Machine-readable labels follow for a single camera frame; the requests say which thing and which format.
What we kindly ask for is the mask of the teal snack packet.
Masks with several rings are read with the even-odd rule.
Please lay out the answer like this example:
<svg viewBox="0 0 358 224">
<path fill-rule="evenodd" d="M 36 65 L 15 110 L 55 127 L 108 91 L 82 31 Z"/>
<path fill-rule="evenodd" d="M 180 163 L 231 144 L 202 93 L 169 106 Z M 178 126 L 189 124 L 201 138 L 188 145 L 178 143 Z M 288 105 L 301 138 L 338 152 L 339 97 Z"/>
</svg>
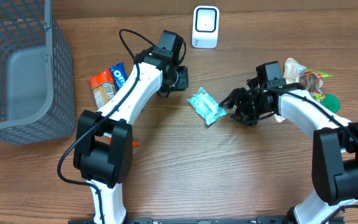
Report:
<svg viewBox="0 0 358 224">
<path fill-rule="evenodd" d="M 187 101 L 205 120 L 207 126 L 227 115 L 225 109 L 220 107 L 219 103 L 203 87 L 200 87 L 198 92 Z"/>
</svg>

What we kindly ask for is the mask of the beige paper bag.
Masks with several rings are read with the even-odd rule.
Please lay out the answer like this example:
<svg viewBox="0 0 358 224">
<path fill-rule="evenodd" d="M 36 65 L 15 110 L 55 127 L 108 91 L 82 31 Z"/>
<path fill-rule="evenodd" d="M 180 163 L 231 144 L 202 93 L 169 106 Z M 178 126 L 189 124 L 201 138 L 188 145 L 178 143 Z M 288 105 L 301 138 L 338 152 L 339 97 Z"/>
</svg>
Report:
<svg viewBox="0 0 358 224">
<path fill-rule="evenodd" d="M 284 64 L 284 74 L 283 77 L 286 80 L 287 84 L 298 83 L 300 76 L 304 73 L 306 67 L 299 64 L 293 58 L 287 58 Z"/>
</svg>

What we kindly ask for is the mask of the green snack packet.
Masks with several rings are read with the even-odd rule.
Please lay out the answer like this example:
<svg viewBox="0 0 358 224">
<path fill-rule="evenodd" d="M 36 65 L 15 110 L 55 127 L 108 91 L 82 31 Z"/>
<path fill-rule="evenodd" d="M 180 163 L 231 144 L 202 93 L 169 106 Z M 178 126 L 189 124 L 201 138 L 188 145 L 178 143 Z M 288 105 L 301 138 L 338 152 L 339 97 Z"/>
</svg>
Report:
<svg viewBox="0 0 358 224">
<path fill-rule="evenodd" d="M 300 73 L 298 82 L 310 93 L 312 98 L 322 103 L 325 99 L 325 95 L 321 91 L 323 79 L 329 77 L 332 77 L 332 75 L 317 70 L 304 69 Z"/>
</svg>

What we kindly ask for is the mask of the blue Oreo cookie pack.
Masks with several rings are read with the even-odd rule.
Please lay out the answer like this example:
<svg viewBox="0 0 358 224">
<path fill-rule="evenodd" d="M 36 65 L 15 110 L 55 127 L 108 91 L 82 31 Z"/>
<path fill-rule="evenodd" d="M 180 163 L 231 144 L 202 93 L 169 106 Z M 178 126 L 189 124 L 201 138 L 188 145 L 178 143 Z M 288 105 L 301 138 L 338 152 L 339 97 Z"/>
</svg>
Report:
<svg viewBox="0 0 358 224">
<path fill-rule="evenodd" d="M 125 84 L 127 81 L 124 64 L 121 62 L 115 65 L 111 65 L 109 67 L 109 71 L 111 72 L 112 78 L 114 80 L 114 86 L 116 87 L 116 90 L 120 90 L 123 84 Z"/>
</svg>

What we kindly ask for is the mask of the green lid jar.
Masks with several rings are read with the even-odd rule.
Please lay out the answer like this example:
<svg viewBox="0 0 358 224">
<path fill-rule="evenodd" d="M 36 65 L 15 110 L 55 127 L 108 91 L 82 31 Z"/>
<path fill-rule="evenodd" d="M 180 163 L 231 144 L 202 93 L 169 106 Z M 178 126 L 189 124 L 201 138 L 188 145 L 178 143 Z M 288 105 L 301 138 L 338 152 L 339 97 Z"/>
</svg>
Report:
<svg viewBox="0 0 358 224">
<path fill-rule="evenodd" d="M 325 94 L 324 100 L 321 102 L 321 104 L 333 113 L 337 113 L 341 107 L 338 98 L 332 94 Z"/>
</svg>

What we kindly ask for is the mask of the red snack packet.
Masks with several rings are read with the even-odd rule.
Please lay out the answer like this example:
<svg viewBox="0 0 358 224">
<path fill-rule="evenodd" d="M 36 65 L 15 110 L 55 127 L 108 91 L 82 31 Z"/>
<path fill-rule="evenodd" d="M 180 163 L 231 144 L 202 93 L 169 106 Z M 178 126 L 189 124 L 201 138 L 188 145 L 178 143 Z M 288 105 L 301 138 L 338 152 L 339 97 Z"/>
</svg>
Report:
<svg viewBox="0 0 358 224">
<path fill-rule="evenodd" d="M 94 96 L 97 109 L 107 104 L 118 92 L 114 86 L 109 67 L 101 73 L 89 78 L 89 85 Z"/>
</svg>

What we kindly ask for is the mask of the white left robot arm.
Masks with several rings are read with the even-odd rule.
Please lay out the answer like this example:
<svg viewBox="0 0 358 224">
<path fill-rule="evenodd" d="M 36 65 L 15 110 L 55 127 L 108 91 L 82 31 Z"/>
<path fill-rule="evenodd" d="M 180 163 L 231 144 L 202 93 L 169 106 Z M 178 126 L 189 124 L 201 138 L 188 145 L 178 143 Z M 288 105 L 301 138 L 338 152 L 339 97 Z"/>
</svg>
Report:
<svg viewBox="0 0 358 224">
<path fill-rule="evenodd" d="M 164 30 L 157 45 L 134 56 L 132 72 L 113 98 L 80 115 L 73 166 L 93 194 L 89 223 L 125 222 L 122 184 L 133 160 L 133 125 L 154 94 L 188 88 L 188 70 L 181 64 L 185 52 L 183 37 Z"/>
</svg>

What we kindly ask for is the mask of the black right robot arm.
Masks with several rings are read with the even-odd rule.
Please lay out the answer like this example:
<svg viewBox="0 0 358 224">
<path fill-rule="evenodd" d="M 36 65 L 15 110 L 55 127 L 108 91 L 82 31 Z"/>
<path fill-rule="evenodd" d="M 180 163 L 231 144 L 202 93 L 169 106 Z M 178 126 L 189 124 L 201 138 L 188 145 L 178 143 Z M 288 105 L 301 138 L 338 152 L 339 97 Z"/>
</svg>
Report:
<svg viewBox="0 0 358 224">
<path fill-rule="evenodd" d="M 257 217 L 257 223 L 344 223 L 338 216 L 358 208 L 358 122 L 322 107 L 299 83 L 288 84 L 277 61 L 256 68 L 257 76 L 220 102 L 231 119 L 252 126 L 275 114 L 295 124 L 313 142 L 313 191 L 286 215 Z"/>
</svg>

